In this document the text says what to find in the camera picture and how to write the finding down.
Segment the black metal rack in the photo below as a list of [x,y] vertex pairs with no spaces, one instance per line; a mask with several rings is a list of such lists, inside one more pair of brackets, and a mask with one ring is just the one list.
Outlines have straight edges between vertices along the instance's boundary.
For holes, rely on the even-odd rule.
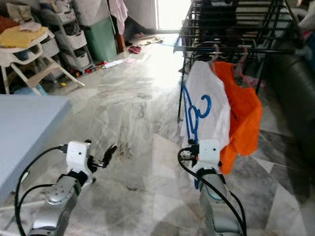
[[[285,40],[294,40],[296,50],[279,49]],[[174,46],[174,51],[184,52],[182,80],[185,66],[191,67],[195,60],[209,61],[219,46],[224,60],[236,63],[247,48],[249,63],[260,63],[256,92],[264,77],[264,65],[270,54],[303,56],[304,38],[287,0],[194,0]],[[178,111],[180,109],[182,88]]]

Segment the red object on floor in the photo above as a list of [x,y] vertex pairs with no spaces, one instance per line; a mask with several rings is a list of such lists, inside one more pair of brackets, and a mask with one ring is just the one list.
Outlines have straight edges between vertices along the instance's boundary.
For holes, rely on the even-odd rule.
[[246,156],[258,149],[262,105],[253,88],[242,88],[235,83],[233,64],[216,61],[215,68],[224,82],[231,107],[230,143],[220,153],[221,171],[229,174],[237,154]]
[[129,47],[129,51],[131,51],[132,53],[139,54],[141,52],[141,47],[139,47],[139,46],[130,46]]

